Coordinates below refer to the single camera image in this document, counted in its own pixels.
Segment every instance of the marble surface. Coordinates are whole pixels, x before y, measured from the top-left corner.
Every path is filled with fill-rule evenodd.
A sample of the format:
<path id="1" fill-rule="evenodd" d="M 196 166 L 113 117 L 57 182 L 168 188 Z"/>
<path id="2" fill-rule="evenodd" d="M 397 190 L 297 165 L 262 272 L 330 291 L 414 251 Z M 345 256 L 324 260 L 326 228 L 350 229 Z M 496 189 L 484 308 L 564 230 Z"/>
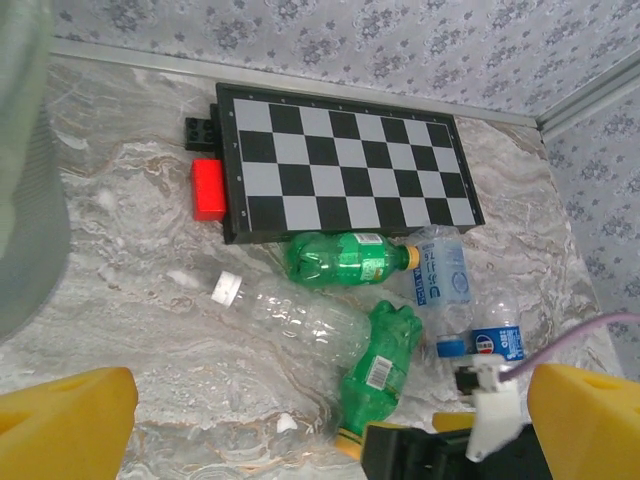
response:
<path id="1" fill-rule="evenodd" d="M 0 393 L 125 365 L 140 392 L 121 479 L 362 478 L 332 447 L 341 372 L 287 352 L 209 298 L 219 268 L 281 285 L 281 247 L 225 246 L 191 220 L 185 116 L 204 116 L 210 80 L 54 59 L 47 103 L 72 223 L 56 294 L 0 346 Z M 478 286 L 499 273 L 517 293 L 529 352 L 598 312 L 538 133 L 457 119 L 486 226 L 464 236 Z M 326 295 L 366 311 L 407 303 L 396 278 Z M 558 361 L 620 374 L 603 329 Z M 526 391 L 527 378 L 521 380 Z M 413 361 L 390 420 L 430 428 L 462 408 L 445 369 Z M 278 432 L 289 414 L 296 429 Z"/>

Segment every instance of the sprite bottle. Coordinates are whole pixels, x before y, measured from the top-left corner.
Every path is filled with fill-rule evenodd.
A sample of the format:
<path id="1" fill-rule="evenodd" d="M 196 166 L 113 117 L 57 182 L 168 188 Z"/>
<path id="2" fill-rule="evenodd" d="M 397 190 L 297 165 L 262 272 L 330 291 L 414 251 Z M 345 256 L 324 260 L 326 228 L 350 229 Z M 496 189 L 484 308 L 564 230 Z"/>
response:
<path id="1" fill-rule="evenodd" d="M 355 459 L 360 458 L 367 423 L 383 421 L 396 409 L 422 336 L 422 321 L 407 306 L 396 310 L 382 301 L 369 320 L 369 348 L 340 386 L 343 421 L 335 445 Z"/>
<path id="2" fill-rule="evenodd" d="M 286 254 L 289 279 L 308 287 L 369 285 L 397 270 L 414 269 L 420 254 L 413 246 L 393 245 L 377 233 L 297 235 Z"/>

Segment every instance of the wall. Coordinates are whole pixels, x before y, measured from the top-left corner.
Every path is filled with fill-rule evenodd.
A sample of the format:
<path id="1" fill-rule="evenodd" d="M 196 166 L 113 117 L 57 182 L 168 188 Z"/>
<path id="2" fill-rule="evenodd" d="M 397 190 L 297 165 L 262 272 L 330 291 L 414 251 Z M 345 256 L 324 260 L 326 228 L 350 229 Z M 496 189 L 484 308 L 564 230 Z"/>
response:
<path id="1" fill-rule="evenodd" d="M 640 313 L 640 88 L 547 143 L 600 306 Z M 627 377 L 640 381 L 640 325 L 615 325 Z"/>
<path id="2" fill-rule="evenodd" d="M 633 53 L 640 0 L 53 0 L 56 35 L 539 115 Z"/>

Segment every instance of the clear plastic bottle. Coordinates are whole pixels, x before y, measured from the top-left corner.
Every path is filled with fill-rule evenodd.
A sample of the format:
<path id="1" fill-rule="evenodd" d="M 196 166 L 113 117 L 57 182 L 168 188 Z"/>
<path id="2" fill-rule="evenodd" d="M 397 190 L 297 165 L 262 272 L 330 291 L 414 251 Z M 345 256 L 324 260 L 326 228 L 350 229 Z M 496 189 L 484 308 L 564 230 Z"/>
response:
<path id="1" fill-rule="evenodd" d="M 488 290 L 476 303 L 471 330 L 474 352 L 498 353 L 509 362 L 524 359 L 518 299 L 504 284 Z"/>
<path id="2" fill-rule="evenodd" d="M 369 345 L 371 324 L 364 313 L 275 276 L 222 271 L 211 298 L 277 345 L 287 349 L 299 342 L 326 363 L 351 368 Z"/>
<path id="3" fill-rule="evenodd" d="M 432 225 L 412 235 L 412 240 L 420 252 L 412 289 L 423 320 L 426 348 L 435 344 L 440 358 L 464 356 L 463 332 L 473 321 L 473 311 L 460 234 L 455 227 Z"/>

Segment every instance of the blue bottle cap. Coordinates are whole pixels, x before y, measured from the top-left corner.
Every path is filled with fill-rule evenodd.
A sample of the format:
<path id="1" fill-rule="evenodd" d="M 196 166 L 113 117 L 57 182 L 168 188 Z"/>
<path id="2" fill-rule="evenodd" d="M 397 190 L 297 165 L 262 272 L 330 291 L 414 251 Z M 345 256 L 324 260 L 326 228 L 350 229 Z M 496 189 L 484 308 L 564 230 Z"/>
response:
<path id="1" fill-rule="evenodd" d="M 467 350 L 462 339 L 438 342 L 436 349 L 440 358 L 463 357 Z"/>

